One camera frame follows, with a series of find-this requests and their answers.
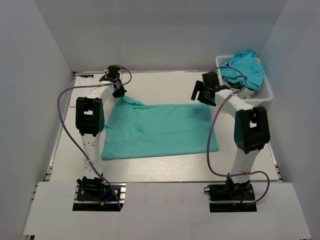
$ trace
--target teal cloth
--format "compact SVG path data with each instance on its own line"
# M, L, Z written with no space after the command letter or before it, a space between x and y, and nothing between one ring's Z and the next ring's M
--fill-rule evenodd
M131 159L204 153L212 116L208 105L144 105L124 96L104 126L103 159ZM218 151L213 132L210 152Z
M230 66L242 72L247 79L247 87L254 91L261 89L264 80L264 66L256 60L257 53L255 51L240 51L234 57L222 64L222 66ZM245 85L244 78L235 70L230 68L221 68L221 75L224 79L232 84L240 83Z

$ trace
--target laundry basket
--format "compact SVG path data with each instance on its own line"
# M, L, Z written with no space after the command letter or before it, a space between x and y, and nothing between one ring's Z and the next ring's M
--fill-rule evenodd
M229 62L233 57L234 57L233 55L217 56L215 58L216 66L219 67L225 62ZM224 80L224 77L221 76L220 68L218 68L218 78L219 78L220 85L223 85L226 83L226 81ZM271 91L268 79L266 77L266 74L264 74L260 91L256 91L249 99L243 99L243 100L248 104L257 106L263 102L270 101L272 98L273 98L272 91Z

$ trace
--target gray wall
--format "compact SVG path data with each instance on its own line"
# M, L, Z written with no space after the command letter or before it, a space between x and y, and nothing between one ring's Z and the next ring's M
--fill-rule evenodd
M260 58L274 94L271 144L293 183L312 239L320 240L320 2L288 0Z
M21 238L72 72L33 0L0 3L0 239Z
M208 70L259 51L286 0L35 0L73 71Z

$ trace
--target teal shirt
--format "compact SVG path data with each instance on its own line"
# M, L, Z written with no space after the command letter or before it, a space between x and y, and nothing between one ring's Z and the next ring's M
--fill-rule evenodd
M208 105L144 105L124 96L104 127L103 159L131 159L204 153L212 124ZM218 151L216 135L210 151Z

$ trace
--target blue wire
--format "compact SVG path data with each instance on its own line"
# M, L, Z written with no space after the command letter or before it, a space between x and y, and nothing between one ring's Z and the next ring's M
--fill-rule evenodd
M110 197L108 197L106 200L104 200L103 202L106 204L111 198L112 198L113 195L111 195Z

